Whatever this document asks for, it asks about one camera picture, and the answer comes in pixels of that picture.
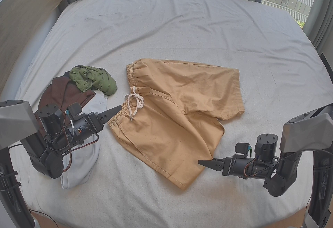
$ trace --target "elastic waistband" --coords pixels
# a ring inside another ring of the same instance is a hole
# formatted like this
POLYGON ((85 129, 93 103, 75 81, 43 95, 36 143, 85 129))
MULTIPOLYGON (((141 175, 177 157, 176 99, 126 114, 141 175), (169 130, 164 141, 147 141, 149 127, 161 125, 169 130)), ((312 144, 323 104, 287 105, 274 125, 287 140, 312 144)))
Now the elastic waistband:
MULTIPOLYGON (((135 81, 135 77, 134 77, 134 64, 128 64, 126 66, 126 70, 127 70, 127 80, 128 80, 128 84, 130 85, 130 88, 133 87, 134 85, 136 86, 136 81, 135 81)), ((130 106, 133 107, 133 103, 136 103, 135 98, 131 97, 130 98, 130 106)), ((108 121, 108 125, 113 125, 120 116, 125 115, 125 113, 128 112, 128 104, 127 104, 127 100, 125 100, 122 104, 122 109, 121 111, 119 111, 115 116, 113 116, 109 121, 108 121)))

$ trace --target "bed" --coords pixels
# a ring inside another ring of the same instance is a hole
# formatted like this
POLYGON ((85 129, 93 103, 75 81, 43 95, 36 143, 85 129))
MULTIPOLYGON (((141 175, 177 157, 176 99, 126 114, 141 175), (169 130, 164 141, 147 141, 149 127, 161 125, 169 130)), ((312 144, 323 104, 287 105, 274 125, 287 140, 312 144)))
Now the bed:
MULTIPOLYGON (((53 77, 78 64, 105 68, 117 81, 108 109, 130 92, 126 65, 140 58, 176 59, 240 71, 245 113, 222 121, 214 157, 237 142, 279 137, 292 117, 332 102, 333 86, 315 48, 285 11, 245 0, 81 0, 70 4, 29 66, 15 99, 33 110, 53 77)), ((70 227, 262 227, 303 208, 312 186, 312 153, 296 182, 272 197, 263 181, 205 169, 182 191, 128 153, 109 127, 89 180, 63 190, 10 150, 27 205, 70 227)))

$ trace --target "wooden headboard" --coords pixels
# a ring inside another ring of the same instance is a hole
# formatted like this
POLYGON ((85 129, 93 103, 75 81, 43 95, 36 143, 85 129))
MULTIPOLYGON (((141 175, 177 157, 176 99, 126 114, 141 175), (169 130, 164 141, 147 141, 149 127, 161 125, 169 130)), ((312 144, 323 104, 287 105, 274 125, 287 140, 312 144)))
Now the wooden headboard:
POLYGON ((0 93, 19 54, 61 1, 63 0, 0 2, 0 93))

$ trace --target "green grass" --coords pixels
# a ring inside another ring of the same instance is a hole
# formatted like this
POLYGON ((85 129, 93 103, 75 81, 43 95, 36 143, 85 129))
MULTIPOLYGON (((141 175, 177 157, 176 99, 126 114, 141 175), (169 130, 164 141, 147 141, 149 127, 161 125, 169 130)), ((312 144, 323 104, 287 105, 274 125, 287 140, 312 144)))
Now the green grass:
POLYGON ((301 28, 303 28, 305 22, 302 22, 302 21, 300 21, 300 20, 296 20, 296 22, 299 24, 299 26, 300 26, 301 28))

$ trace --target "brown fabric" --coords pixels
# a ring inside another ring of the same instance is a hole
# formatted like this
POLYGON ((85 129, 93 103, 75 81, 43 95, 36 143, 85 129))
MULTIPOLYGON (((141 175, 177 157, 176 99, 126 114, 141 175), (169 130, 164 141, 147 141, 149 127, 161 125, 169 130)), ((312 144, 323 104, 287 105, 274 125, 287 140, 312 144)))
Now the brown fabric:
MULTIPOLYGON (((239 71, 208 64, 141 59, 127 65, 144 106, 130 121, 127 101, 109 122, 119 143, 181 189, 212 159, 227 120, 244 112, 239 71)), ((130 98, 132 112, 136 99, 130 98)))
MULTIPOLYGON (((75 102, 78 102, 83 107, 95 96, 95 92, 88 90, 82 92, 78 89, 75 82, 69 79, 66 76, 55 77, 52 80, 52 83, 45 89, 44 93, 41 96, 41 99, 38 104, 38 109, 46 106, 46 104, 55 103, 58 105, 59 109, 66 110, 69 105, 72 105, 75 102)), ((40 121, 37 112, 35 113, 39 124, 39 131, 44 136, 45 130, 40 121)))

